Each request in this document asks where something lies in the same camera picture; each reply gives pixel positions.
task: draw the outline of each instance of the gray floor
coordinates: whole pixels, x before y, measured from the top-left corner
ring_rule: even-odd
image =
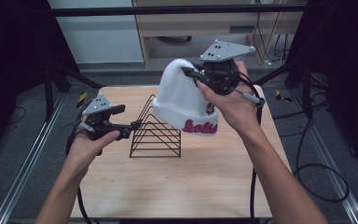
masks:
[[[169,38],[155,38],[150,52],[151,61],[147,68],[120,68],[117,71],[88,72],[84,75],[109,86],[158,84],[162,70],[171,60],[185,58],[198,63],[199,55],[209,48],[216,38],[232,43],[248,44],[242,35],[230,37],[193,36],[190,42]],[[281,66],[280,61],[276,61],[272,65],[259,64],[253,55],[240,57],[239,60],[246,62],[252,80],[257,80]],[[282,84],[284,78],[285,74],[282,74],[263,86],[263,91],[266,94],[268,106],[273,116],[300,110],[296,102],[288,103],[276,99],[276,90],[280,90],[284,97],[292,99],[296,99],[301,93],[300,87],[286,90]],[[32,167],[29,179],[21,188],[18,198],[15,198],[17,200],[15,201],[15,206],[12,210],[8,210],[10,214],[9,220],[32,220],[35,218],[64,161],[66,137],[71,132],[71,129],[64,129],[63,126],[73,121],[79,112],[76,109],[79,95],[87,91],[89,97],[92,97],[97,92],[77,80],[70,78],[70,81],[72,83],[71,92],[64,95],[62,111],[53,124],[46,143],[42,147],[35,165]],[[60,97],[62,95],[54,90],[54,98],[57,100]],[[324,96],[318,94],[314,97],[313,103],[316,105],[324,100]],[[37,86],[20,95],[17,106],[25,110],[16,109],[12,116],[14,123],[7,125],[5,133],[2,135],[0,141],[0,206],[16,180],[24,161],[26,161],[38,133],[42,129],[45,117],[44,101],[43,86]],[[344,203],[327,203],[316,198],[315,201],[322,208],[330,223],[358,223],[358,221],[351,220],[353,216],[348,215],[348,212],[351,211],[351,206],[358,208],[355,206],[358,205],[358,158],[351,155],[349,143],[334,117],[328,112],[328,106],[323,106],[314,111],[313,115],[312,130],[307,132],[301,148],[300,164],[324,162],[325,154],[321,153],[318,148],[325,148],[327,154],[331,156],[331,161],[334,162],[340,173],[348,181],[352,196],[351,204],[348,204],[348,201]],[[275,124],[279,135],[282,137],[282,144],[287,158],[294,169],[300,135],[286,135],[301,133],[305,127],[306,119],[302,115],[298,115],[288,119],[275,119]],[[331,181],[331,175],[325,170],[311,168],[301,174],[304,182],[312,190],[327,198],[337,197],[337,186],[335,186],[334,181]]]

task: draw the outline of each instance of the white wall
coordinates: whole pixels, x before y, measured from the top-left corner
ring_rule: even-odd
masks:
[[[131,0],[48,0],[52,8],[132,7]],[[77,63],[143,63],[135,17],[57,18]]]

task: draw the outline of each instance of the hand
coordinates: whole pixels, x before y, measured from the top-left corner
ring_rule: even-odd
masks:
[[[236,62],[236,64],[238,70],[247,76],[245,63]],[[233,91],[229,95],[218,95],[201,82],[198,82],[197,86],[205,100],[219,108],[227,123],[237,132],[252,129],[254,125],[258,126],[255,103],[244,99],[240,93]],[[238,85],[237,90],[253,94],[252,90],[242,82]]]
[[[74,176],[83,178],[98,153],[115,141],[120,136],[120,132],[113,131],[95,141],[91,141],[85,130],[80,126],[77,127],[76,132],[78,134],[71,145],[65,165]]]

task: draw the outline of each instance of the finger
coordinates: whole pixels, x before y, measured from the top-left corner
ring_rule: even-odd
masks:
[[[120,131],[112,131],[110,133],[107,133],[100,139],[95,140],[93,143],[95,144],[96,150],[100,151],[104,147],[115,141],[119,136],[120,136]]]

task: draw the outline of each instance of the forearm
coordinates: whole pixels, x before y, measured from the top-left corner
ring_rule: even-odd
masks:
[[[64,166],[35,223],[68,223],[80,181],[80,176],[73,176]]]
[[[239,135],[277,223],[327,223],[319,207],[286,168],[262,129]]]

